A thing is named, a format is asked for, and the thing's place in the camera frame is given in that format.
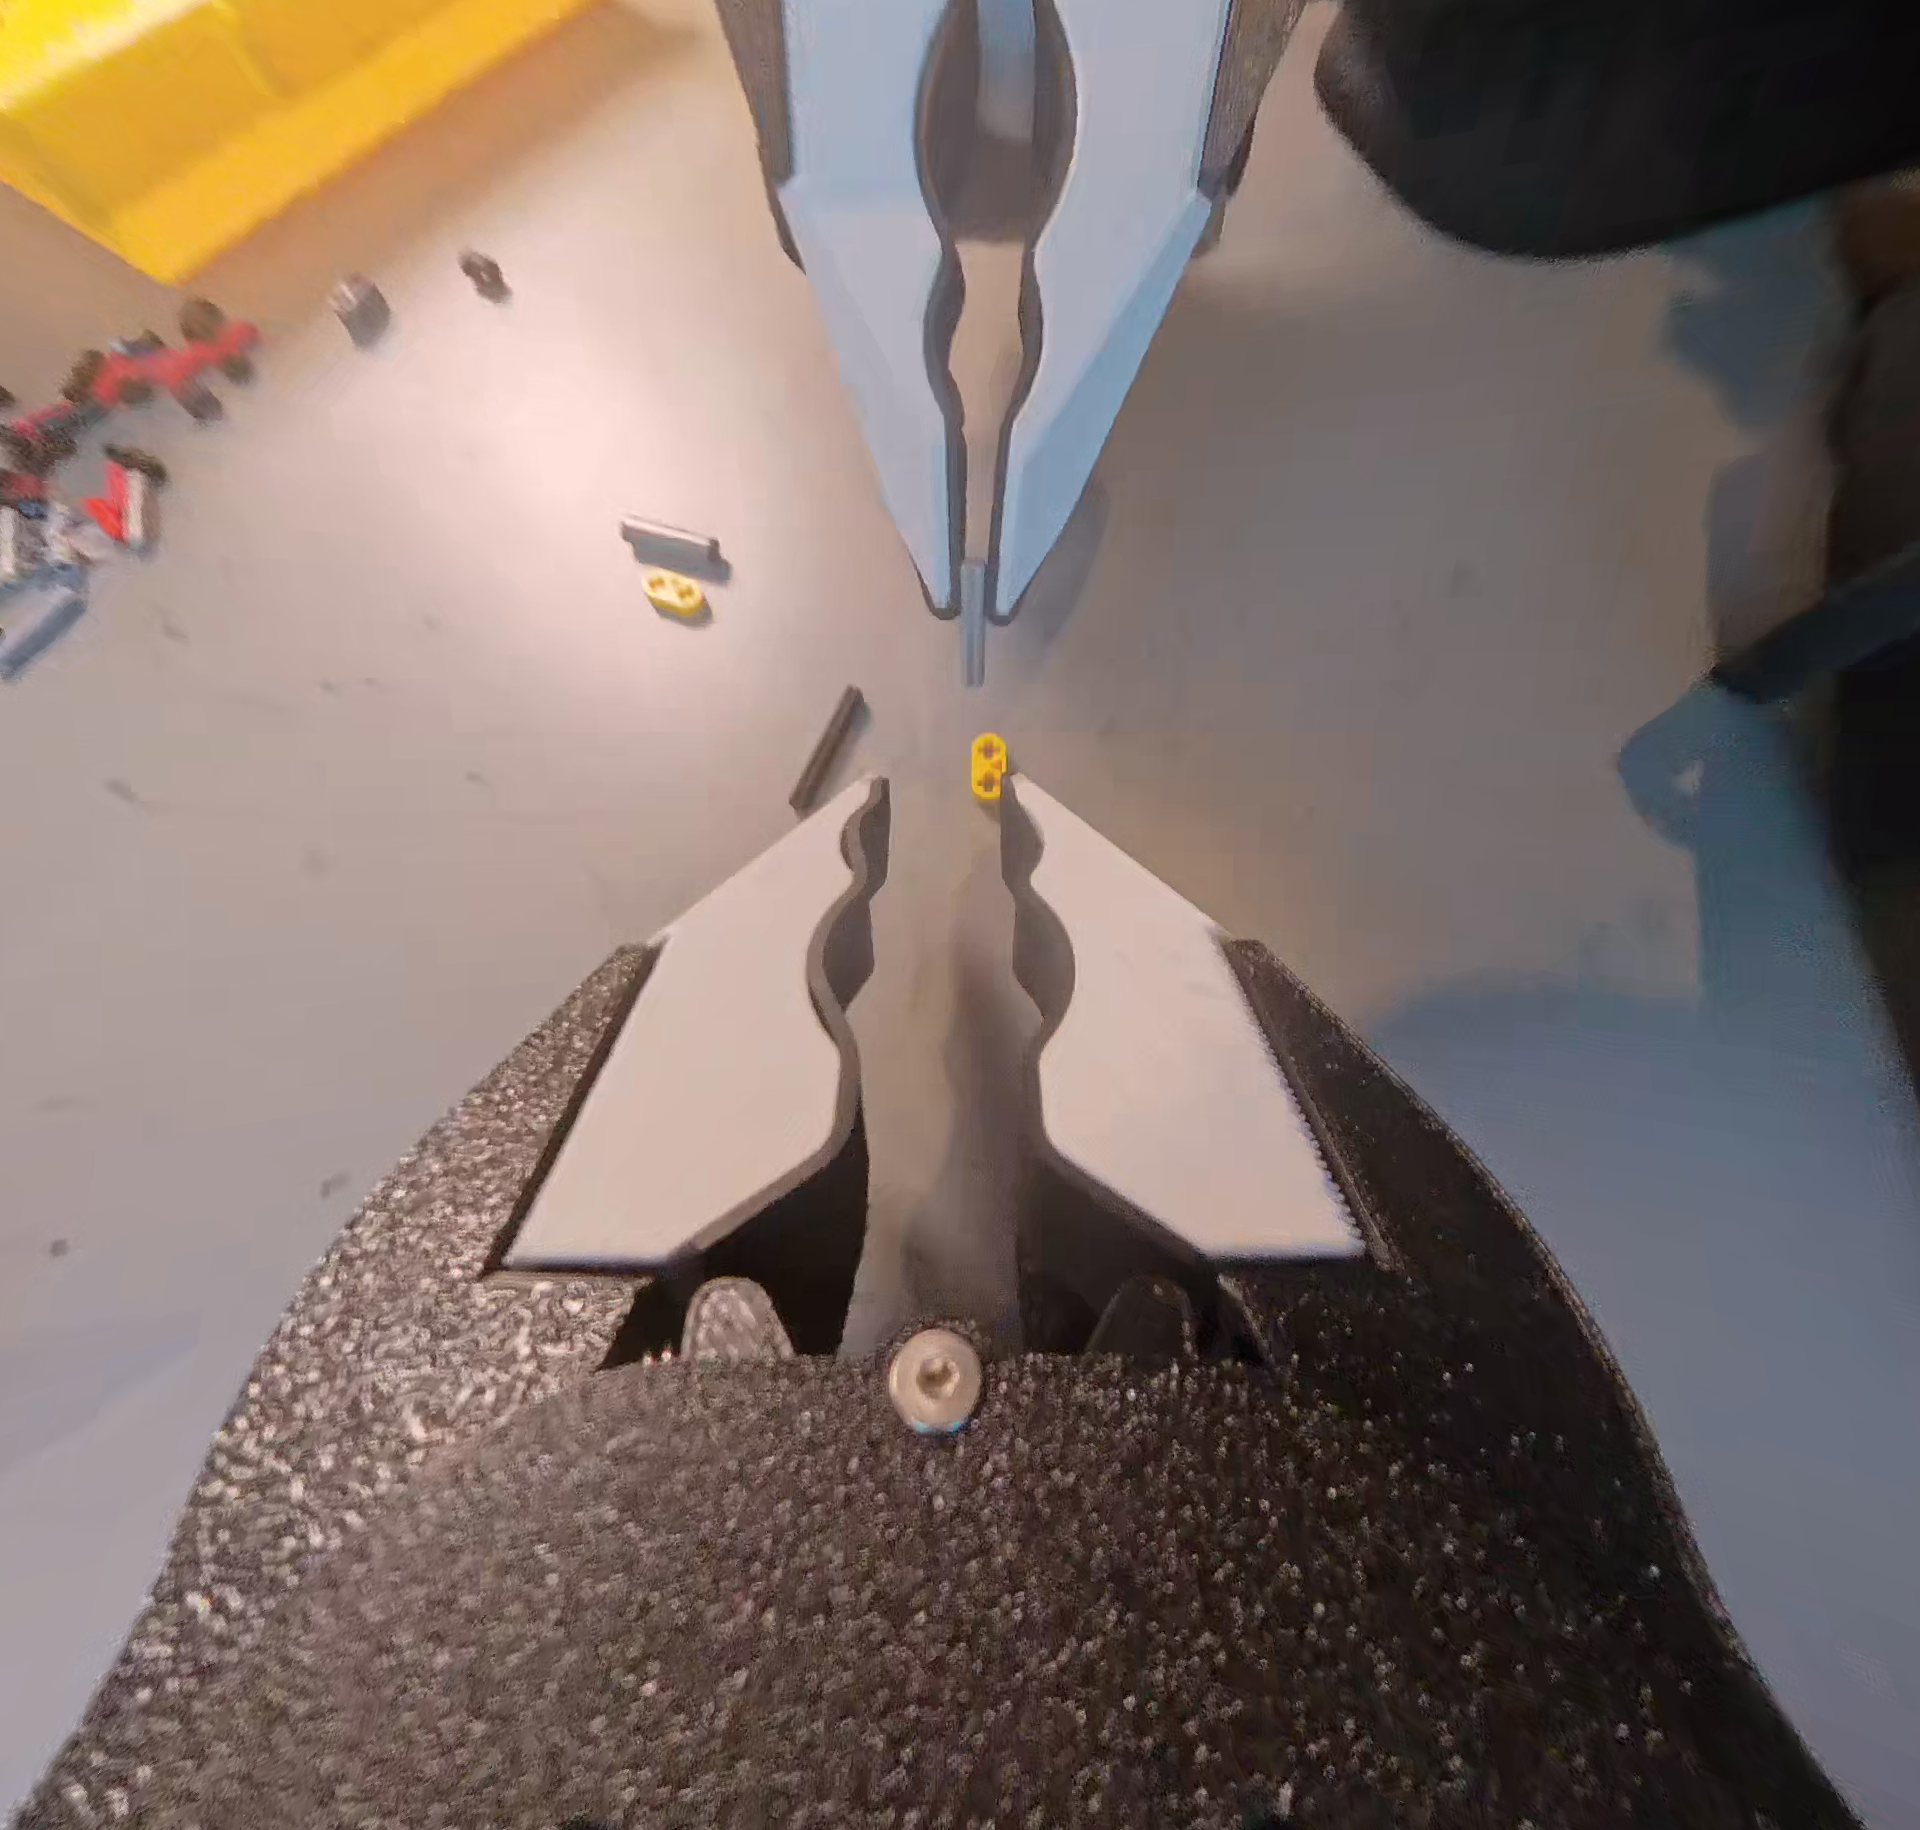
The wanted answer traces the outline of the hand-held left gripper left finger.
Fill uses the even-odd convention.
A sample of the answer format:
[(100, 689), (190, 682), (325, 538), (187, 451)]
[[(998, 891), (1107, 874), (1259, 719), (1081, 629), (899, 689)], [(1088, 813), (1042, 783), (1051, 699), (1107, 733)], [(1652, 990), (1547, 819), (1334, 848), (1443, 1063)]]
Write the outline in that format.
[(827, 1168), (860, 1108), (891, 787), (863, 777), (646, 943), (501, 1238), (505, 1271), (667, 1271)]

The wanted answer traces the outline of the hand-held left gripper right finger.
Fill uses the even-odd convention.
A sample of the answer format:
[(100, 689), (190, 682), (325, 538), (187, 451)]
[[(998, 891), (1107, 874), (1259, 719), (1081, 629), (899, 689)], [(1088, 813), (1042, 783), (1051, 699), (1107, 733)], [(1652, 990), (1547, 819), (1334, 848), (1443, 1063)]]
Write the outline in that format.
[(1025, 773), (1004, 783), (1000, 861), (1045, 1162), (1188, 1260), (1364, 1258), (1222, 924)]

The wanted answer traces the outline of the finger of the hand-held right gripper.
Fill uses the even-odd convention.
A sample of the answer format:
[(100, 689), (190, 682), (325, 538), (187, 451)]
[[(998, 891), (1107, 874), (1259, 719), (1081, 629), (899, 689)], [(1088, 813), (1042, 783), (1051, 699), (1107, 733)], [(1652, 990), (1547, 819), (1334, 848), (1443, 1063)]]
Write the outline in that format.
[(877, 486), (935, 617), (960, 609), (959, 308), (931, 202), (929, 94), (956, 0), (781, 0), (790, 170), (777, 184)]
[(1058, 545), (1202, 236), (1202, 151), (1230, 0), (1040, 0), (1066, 98), (1022, 256), (1020, 388), (997, 466), (990, 617)]

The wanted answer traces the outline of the dark grey toy brick connector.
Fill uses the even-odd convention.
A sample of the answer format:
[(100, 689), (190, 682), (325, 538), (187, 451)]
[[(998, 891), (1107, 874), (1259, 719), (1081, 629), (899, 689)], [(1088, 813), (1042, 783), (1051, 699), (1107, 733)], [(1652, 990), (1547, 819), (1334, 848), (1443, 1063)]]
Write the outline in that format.
[(715, 583), (724, 583), (734, 575), (717, 538), (709, 534), (637, 515), (621, 517), (618, 531), (632, 548), (637, 564), (648, 571), (671, 571)]

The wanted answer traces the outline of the yellow plastic parts bin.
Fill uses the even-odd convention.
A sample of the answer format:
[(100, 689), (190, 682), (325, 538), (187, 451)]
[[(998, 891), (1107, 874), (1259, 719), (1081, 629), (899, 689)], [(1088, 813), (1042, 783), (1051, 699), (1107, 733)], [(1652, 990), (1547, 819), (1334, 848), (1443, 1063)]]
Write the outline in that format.
[(596, 0), (3, 0), (3, 181), (160, 284)]

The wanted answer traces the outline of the grey desk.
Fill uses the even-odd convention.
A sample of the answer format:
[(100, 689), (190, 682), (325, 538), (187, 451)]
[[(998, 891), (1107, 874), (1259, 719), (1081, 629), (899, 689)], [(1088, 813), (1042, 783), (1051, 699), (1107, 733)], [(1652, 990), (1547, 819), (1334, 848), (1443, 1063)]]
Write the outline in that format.
[[(6, 1818), (306, 1274), (790, 825), (856, 683), (893, 861), (847, 1349), (1016, 1332), (995, 728), (1518, 1197), (1763, 1674), (1867, 1822), (1916, 1823), (1916, 1108), (1811, 732), (1692, 691), (1815, 571), (1820, 210), (1476, 256), (1320, 113), (1328, 15), (983, 691), (693, 19), (590, 11), (212, 268), (259, 375), (140, 416), (157, 553), (4, 683)], [(717, 538), (707, 620), (649, 607), (626, 515)]]

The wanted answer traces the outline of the black toy brick axle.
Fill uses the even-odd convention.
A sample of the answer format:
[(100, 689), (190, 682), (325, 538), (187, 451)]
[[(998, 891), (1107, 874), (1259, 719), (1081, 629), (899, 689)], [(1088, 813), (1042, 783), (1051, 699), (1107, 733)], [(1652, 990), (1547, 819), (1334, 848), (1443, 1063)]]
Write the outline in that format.
[(833, 703), (833, 709), (827, 716), (815, 743), (806, 752), (803, 767), (789, 793), (787, 803), (798, 819), (811, 815), (820, 802), (827, 780), (837, 767), (837, 761), (854, 740), (863, 713), (863, 691), (860, 691), (856, 683), (843, 686), (840, 696)]

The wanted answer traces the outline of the pile of black red pins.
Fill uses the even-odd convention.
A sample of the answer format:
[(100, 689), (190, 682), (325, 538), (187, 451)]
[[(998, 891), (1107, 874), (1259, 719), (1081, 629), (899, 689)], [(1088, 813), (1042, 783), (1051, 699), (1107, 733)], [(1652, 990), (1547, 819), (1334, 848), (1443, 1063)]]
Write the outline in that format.
[(53, 404), (26, 408), (4, 395), (3, 592), (86, 571), (96, 546), (157, 546), (169, 471), (155, 453), (106, 444), (102, 485), (77, 504), (63, 498), (63, 469), (109, 420), (149, 404), (175, 404), (196, 422), (221, 420), (218, 382), (249, 382), (259, 341), (252, 323), (190, 301), (175, 339), (144, 333), (84, 351)]

